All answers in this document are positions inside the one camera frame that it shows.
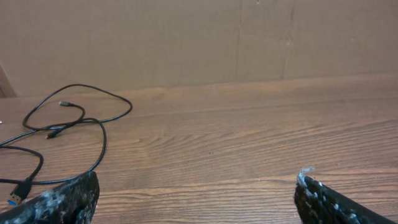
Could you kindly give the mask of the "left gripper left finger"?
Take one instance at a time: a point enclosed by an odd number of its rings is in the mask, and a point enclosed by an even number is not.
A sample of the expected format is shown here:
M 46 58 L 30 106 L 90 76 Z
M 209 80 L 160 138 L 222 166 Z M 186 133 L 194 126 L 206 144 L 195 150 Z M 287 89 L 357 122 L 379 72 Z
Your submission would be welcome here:
M 41 193 L 1 214 L 3 224 L 90 224 L 100 196 L 95 172 Z

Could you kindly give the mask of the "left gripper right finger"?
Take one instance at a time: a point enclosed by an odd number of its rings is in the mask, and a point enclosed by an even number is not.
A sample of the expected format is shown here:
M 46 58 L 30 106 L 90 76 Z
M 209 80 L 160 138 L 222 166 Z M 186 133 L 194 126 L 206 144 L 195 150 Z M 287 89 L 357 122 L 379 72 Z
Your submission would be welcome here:
M 294 202 L 303 224 L 396 224 L 307 176 L 312 167 L 297 176 Z

